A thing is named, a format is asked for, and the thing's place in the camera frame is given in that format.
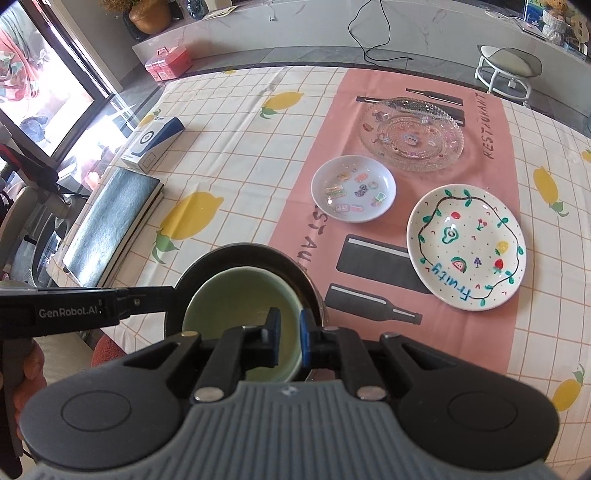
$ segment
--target white plate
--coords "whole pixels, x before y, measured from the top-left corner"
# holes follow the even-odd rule
[[[314,174],[312,198],[326,215],[363,223],[383,215],[396,197],[390,171],[373,158],[345,155],[329,160]]]
[[[505,303],[525,273],[517,220],[494,195],[470,185],[445,185],[419,200],[408,219],[407,245],[427,288],[462,310]]]

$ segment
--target white box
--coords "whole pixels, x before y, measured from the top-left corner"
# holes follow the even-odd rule
[[[121,155],[121,160],[134,170],[149,173],[183,130],[184,125],[178,118],[156,117],[134,133],[134,139]]]

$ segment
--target wall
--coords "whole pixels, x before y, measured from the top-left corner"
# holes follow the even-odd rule
[[[59,3],[117,80],[122,80],[139,63],[131,48],[135,40],[123,21],[107,14],[97,0],[61,0],[53,7],[59,8]]]
[[[178,22],[134,50],[147,60],[159,48],[178,44],[186,46],[193,59],[258,48],[357,46],[347,25],[365,0],[264,1],[247,2],[227,17]],[[381,48],[472,67],[478,65],[479,44],[518,48],[537,56],[544,66],[542,75],[531,81],[535,90],[585,116],[591,112],[591,64],[523,33],[512,21],[491,18],[483,8],[454,0],[383,0],[383,6],[392,36]],[[383,44],[388,31],[378,0],[363,9],[352,31],[365,46]]]

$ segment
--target human hand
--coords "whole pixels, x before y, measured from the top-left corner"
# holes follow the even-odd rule
[[[22,365],[24,379],[14,391],[14,407],[16,408],[15,419],[17,421],[17,436],[22,440],[21,429],[18,426],[22,409],[29,399],[42,388],[47,386],[47,381],[43,376],[43,365],[45,356],[39,344],[33,340],[31,353],[25,358]],[[4,377],[0,373],[0,388],[4,386]]]

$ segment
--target painted plate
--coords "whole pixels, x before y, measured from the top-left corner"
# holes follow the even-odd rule
[[[525,241],[509,209],[470,185],[436,188],[415,205],[407,245],[426,287],[462,310],[489,310],[515,294],[525,273]]]

